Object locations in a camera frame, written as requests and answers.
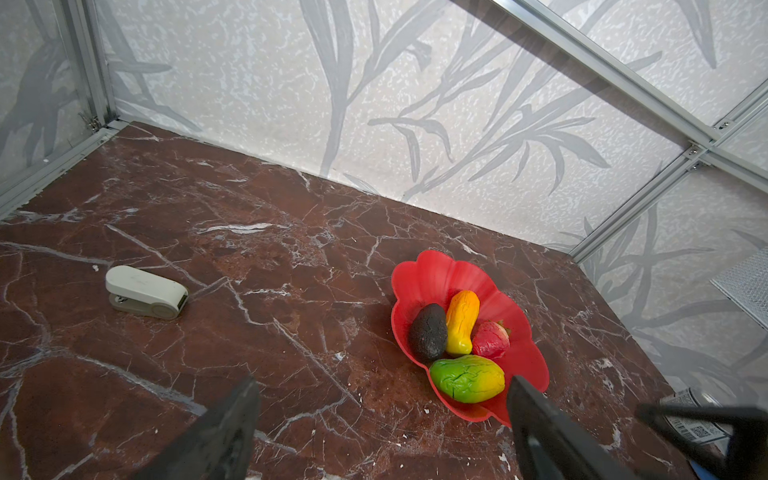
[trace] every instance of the dark avocado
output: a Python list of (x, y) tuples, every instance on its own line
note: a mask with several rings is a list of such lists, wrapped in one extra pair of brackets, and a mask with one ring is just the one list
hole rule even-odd
[(408, 331), (408, 345), (413, 356), (429, 364), (440, 358), (448, 344), (445, 311), (437, 303), (422, 308)]

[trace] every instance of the qr code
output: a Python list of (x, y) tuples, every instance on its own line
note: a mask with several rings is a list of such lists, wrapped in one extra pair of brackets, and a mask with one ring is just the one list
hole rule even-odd
[(702, 438), (704, 438), (704, 437), (708, 437), (708, 436), (710, 436), (710, 433), (709, 433), (709, 432), (707, 431), (707, 429), (705, 429), (704, 427), (699, 427), (699, 426), (697, 426), (697, 427), (693, 427), (693, 428), (691, 429), (691, 431), (692, 431), (693, 433), (695, 433), (695, 434), (696, 434), (696, 436), (697, 436), (697, 437), (699, 437), (700, 439), (702, 439)]

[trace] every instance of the red bowl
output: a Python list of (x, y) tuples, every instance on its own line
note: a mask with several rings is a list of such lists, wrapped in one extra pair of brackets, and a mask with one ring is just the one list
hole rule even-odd
[[(480, 267), (468, 262), (457, 262), (444, 253), (425, 250), (415, 262), (403, 262), (395, 267), (392, 272), (392, 289), (397, 297), (392, 309), (392, 331), (397, 344), (412, 362), (426, 371), (429, 383), (440, 401), (464, 420), (483, 422), (494, 416), (509, 427), (507, 391), (512, 376), (525, 377), (540, 392), (549, 386), (547, 363), (533, 343), (531, 324), (520, 307), (500, 292), (491, 277)], [(419, 311), (430, 303), (437, 303), (446, 310), (451, 298), (462, 290), (471, 290), (480, 299), (477, 325), (489, 320), (501, 320), (502, 325), (510, 330), (509, 349), (503, 357), (494, 360), (504, 370), (504, 391), (492, 399), (472, 404), (456, 402), (437, 390), (429, 376), (429, 367), (414, 358), (408, 345), (408, 331)]]

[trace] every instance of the barcode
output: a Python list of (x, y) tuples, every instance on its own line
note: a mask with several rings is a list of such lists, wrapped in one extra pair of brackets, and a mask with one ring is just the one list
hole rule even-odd
[(694, 436), (694, 434), (689, 432), (688, 429), (685, 427), (685, 425), (683, 425), (683, 423), (680, 420), (674, 419), (671, 421), (671, 423), (674, 429), (677, 430), (677, 433), (681, 434), (686, 440), (688, 440), (689, 442), (696, 441), (696, 437)]
[(693, 427), (691, 431), (700, 439), (710, 436), (710, 433), (704, 427)]

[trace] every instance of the red fruit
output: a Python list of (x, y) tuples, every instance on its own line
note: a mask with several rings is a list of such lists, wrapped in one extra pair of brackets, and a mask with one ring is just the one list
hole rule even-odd
[(472, 339), (472, 355), (497, 359), (509, 348), (509, 334), (501, 323), (484, 322), (477, 328)]

